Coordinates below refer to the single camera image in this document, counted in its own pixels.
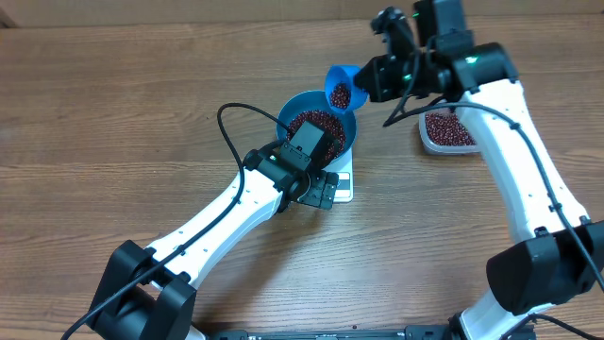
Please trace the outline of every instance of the wooden surface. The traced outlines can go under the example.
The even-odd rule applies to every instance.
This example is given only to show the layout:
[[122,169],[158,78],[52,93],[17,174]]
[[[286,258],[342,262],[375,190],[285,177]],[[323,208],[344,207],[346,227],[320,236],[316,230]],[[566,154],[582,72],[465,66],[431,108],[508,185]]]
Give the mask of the wooden surface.
[[[371,19],[416,0],[0,0],[13,26]],[[596,14],[604,0],[463,0],[468,15]]]
[[[604,219],[603,17],[469,24],[507,46],[550,155]],[[236,167],[220,105],[277,114],[321,88],[329,65],[381,53],[365,20],[0,31],[0,338],[58,339],[112,250],[145,246],[225,189]],[[295,206],[252,230],[202,284],[202,330],[443,323],[485,291],[486,261],[511,245],[491,176],[480,157],[426,156],[416,119],[382,128],[393,105],[358,111],[354,201]],[[274,137],[245,110],[225,124],[242,155]],[[550,313],[604,335],[603,302],[594,289]]]

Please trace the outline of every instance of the beige wall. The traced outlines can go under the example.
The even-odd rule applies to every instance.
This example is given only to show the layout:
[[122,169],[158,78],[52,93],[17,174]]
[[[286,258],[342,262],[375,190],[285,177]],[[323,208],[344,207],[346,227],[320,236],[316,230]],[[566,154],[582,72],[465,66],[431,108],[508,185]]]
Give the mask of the beige wall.
[[[20,27],[372,18],[414,0],[0,0]],[[464,0],[468,15],[599,13],[604,0]]]

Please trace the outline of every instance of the blue cup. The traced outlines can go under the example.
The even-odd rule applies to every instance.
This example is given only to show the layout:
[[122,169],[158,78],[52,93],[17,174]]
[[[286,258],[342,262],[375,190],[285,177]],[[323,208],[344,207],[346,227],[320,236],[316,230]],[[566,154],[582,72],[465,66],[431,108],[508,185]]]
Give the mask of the blue cup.
[[[293,119],[298,116],[298,114],[304,111],[312,110],[326,111],[335,115],[335,112],[327,103],[325,92],[315,90],[306,91],[294,96],[283,106],[283,109],[281,109],[281,112],[277,118],[279,121],[285,123],[285,125],[289,125]],[[349,110],[343,114],[338,114],[337,117],[340,118],[340,121],[344,127],[346,143],[344,144],[344,152],[331,161],[330,164],[333,164],[339,160],[342,155],[350,150],[350,147],[352,147],[352,144],[354,144],[355,140],[357,139],[357,118],[355,117],[355,113],[352,110]],[[287,131],[279,124],[277,124],[277,138],[279,140],[284,140],[287,138]]]
[[[354,84],[354,77],[360,70],[361,68],[357,65],[331,66],[325,78],[325,95],[332,111],[342,114],[347,111],[354,111],[365,104],[368,93],[356,87]],[[346,88],[350,90],[350,104],[348,104],[346,109],[340,109],[332,106],[331,100],[329,100],[329,96],[335,87],[340,83],[344,83]]]

